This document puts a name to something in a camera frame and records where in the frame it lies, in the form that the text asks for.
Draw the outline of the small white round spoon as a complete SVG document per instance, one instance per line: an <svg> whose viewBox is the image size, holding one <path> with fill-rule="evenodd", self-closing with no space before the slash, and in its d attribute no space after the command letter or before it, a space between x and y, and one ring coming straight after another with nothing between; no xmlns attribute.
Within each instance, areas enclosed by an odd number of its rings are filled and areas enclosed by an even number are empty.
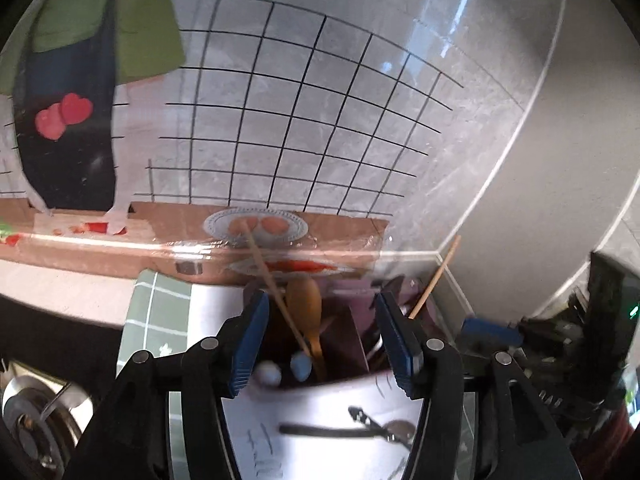
<svg viewBox="0 0 640 480"><path fill-rule="evenodd" d="M280 367L275 362L264 361L255 368L256 380L266 388L278 388L282 382Z"/></svg>

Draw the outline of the blue-grey plastic spoon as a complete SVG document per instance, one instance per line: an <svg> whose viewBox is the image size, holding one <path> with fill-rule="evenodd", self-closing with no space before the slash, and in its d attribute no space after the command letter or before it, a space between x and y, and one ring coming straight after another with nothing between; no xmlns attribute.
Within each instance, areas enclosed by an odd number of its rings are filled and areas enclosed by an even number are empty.
<svg viewBox="0 0 640 480"><path fill-rule="evenodd" d="M296 382L306 382L312 372L312 361L305 352L297 352L290 361L292 374Z"/></svg>

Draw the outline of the brown wooden spoon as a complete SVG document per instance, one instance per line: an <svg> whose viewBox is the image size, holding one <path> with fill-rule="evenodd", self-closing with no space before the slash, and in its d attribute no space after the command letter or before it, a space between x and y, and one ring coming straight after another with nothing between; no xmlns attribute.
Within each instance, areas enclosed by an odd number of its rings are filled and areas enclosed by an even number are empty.
<svg viewBox="0 0 640 480"><path fill-rule="evenodd" d="M285 298L295 326L309 342L312 357L322 362L322 297L317 282L308 276L293 278L286 285Z"/></svg>

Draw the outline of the wooden chopstick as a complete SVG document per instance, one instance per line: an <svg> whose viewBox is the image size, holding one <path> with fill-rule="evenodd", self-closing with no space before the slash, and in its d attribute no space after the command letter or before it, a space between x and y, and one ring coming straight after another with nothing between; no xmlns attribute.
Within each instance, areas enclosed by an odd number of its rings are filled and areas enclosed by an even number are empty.
<svg viewBox="0 0 640 480"><path fill-rule="evenodd" d="M268 270L264 258L262 258L262 252L260 251L259 247L255 243L252 231L250 230L248 223L245 220L241 220L240 226L241 226L243 235L246 238L247 246L248 248L250 248L250 252L252 253L253 258L255 260L259 274L264 280L267 287L269 288L270 292L272 293L274 300L276 300L276 304L283 316L283 319L285 320L286 325L291 330L295 340L297 341L300 347L300 350L302 350L306 354L306 356L311 356L311 352L309 350L308 344L306 344L306 341L303 335L300 333L293 319L291 318L291 315L288 313L288 308L286 307L284 299L280 293L279 287L276 281L274 280L274 278L272 277L272 274Z"/></svg>
<svg viewBox="0 0 640 480"><path fill-rule="evenodd" d="M428 282L418 302L409 313L408 318L410 318L410 320L414 320L418 316L418 314L421 312L421 310L425 306L427 299L430 298L431 293L434 292L434 289L439 283L439 280L442 278L442 274L444 274L446 267L449 266L449 263L454 258L454 255L456 254L458 247L461 243L461 239L462 239L462 236L460 234L454 237L454 240L452 241L448 249L448 252L446 253L445 258L442 259L442 263L440 264L440 266L432 276L431 281Z"/></svg>

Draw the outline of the black handled ladle spoon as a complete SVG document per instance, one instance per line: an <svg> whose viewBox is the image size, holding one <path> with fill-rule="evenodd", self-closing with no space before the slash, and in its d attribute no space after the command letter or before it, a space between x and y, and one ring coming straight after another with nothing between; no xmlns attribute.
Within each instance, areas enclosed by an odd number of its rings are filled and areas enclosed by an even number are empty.
<svg viewBox="0 0 640 480"><path fill-rule="evenodd" d="M308 426L286 422L278 426L280 434L296 437L315 437L333 439L384 438L388 442L410 444L416 434L416 426L406 420L392 420L381 429L372 426L362 428L328 428Z"/></svg>

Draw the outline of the steel spoon black handle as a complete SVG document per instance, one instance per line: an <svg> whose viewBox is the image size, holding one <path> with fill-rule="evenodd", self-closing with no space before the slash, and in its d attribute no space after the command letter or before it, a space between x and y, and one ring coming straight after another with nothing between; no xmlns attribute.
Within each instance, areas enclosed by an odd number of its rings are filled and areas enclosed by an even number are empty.
<svg viewBox="0 0 640 480"><path fill-rule="evenodd" d="M359 422L376 436L383 437L387 442L400 444L407 450L411 450L412 440L416 434L416 426L412 422L408 422L405 419L394 419L385 424L379 424L358 406L350 406L348 412L354 422Z"/></svg>

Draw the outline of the purple plastic utensil holder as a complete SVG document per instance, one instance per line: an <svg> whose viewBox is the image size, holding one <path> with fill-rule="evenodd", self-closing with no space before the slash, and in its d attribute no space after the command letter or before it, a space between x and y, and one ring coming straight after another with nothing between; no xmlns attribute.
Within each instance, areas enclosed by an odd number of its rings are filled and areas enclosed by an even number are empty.
<svg viewBox="0 0 640 480"><path fill-rule="evenodd" d="M322 297L322 327L320 342L326 367L320 380L312 369L306 382L296 382L290 367L295 353L301 352L291 330L274 300L270 301L270 315L256 366L272 361L280 367L282 382L278 388L292 389L314 386L320 382L341 382L388 367L382 337L375 322L374 296L387 289L397 300L401 312L408 314L423 292L422 283L415 278L398 276L390 281L329 280L319 278Z"/></svg>

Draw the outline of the green white checkered tablecloth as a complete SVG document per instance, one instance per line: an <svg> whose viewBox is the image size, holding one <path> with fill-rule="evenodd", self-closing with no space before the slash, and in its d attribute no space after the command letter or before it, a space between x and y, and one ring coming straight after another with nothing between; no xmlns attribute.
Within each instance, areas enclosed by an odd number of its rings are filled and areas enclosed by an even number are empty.
<svg viewBox="0 0 640 480"><path fill-rule="evenodd" d="M412 323L424 354L420 399L398 387L393 371L341 384L290 391L247 385L231 399L228 380L235 323L250 300L235 288L218 333L190 341L158 322L189 314L190 287L143 271L134 285L122 333L117 383L134 402L152 401L157 418L179 428L181 443L163 458L170 474L186 479L452 479L462 433L464 385L458 352L425 338ZM362 428L348 408L362 408L379 424L405 419L416 426L411 450L384 438L333 439L280 434L286 422Z"/></svg>

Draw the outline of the black gas stove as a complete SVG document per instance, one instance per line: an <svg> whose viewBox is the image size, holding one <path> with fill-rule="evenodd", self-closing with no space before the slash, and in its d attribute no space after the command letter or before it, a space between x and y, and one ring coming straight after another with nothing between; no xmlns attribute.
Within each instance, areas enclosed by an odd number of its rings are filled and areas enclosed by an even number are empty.
<svg viewBox="0 0 640 480"><path fill-rule="evenodd" d="M1 355L1 477L61 479L117 361Z"/></svg>

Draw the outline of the cartoon kitchen wall sticker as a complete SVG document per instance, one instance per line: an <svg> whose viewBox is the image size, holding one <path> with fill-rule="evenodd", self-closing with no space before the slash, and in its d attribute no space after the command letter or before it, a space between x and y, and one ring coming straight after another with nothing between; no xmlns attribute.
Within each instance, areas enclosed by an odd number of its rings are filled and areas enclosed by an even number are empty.
<svg viewBox="0 0 640 480"><path fill-rule="evenodd" d="M520 130L539 0L18 0L1 255L194 282L442 252Z"/></svg>

